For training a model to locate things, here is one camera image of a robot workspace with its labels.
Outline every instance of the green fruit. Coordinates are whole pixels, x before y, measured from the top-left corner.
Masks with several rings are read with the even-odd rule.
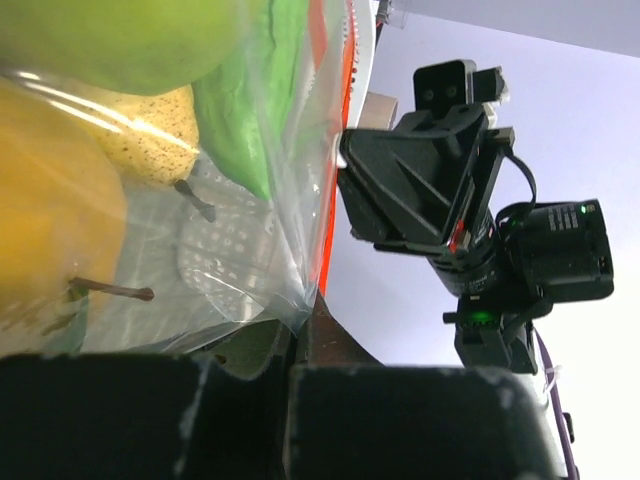
[[[267,0],[3,0],[0,66],[159,95],[209,73]]]
[[[271,0],[239,49],[193,86],[200,145],[230,180],[269,199],[265,137],[282,137],[309,0]]]

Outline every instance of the green light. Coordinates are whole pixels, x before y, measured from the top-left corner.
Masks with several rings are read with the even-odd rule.
[[[474,312],[471,320],[474,323],[491,323],[494,321],[494,316],[490,312]]]

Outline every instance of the brown stem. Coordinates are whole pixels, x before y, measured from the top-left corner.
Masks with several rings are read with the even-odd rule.
[[[173,188],[176,192],[186,198],[207,222],[213,223],[216,221],[215,206],[200,200],[200,198],[193,193],[193,190],[191,190],[191,187],[186,181],[178,180],[173,184]]]
[[[109,295],[116,295],[118,297],[135,298],[142,300],[143,302],[150,302],[155,297],[155,293],[150,288],[126,288],[116,287],[115,285],[109,285],[107,283],[95,282],[93,280],[87,280],[86,278],[76,277],[69,282],[69,285],[77,288],[86,288],[94,292],[108,293]]]

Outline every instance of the clear plastic bag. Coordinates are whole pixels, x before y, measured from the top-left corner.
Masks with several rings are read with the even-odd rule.
[[[0,356],[309,316],[344,0],[0,7]]]

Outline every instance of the yellow fruit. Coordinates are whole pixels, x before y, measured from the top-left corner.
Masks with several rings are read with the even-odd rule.
[[[49,340],[71,313],[70,280],[113,281],[127,203],[111,162],[67,116],[4,79],[0,112],[2,355]],[[92,313],[107,298],[91,293]]]
[[[198,156],[198,125],[191,86],[141,97],[75,81],[23,82],[71,114],[123,175],[149,185],[173,185]]]

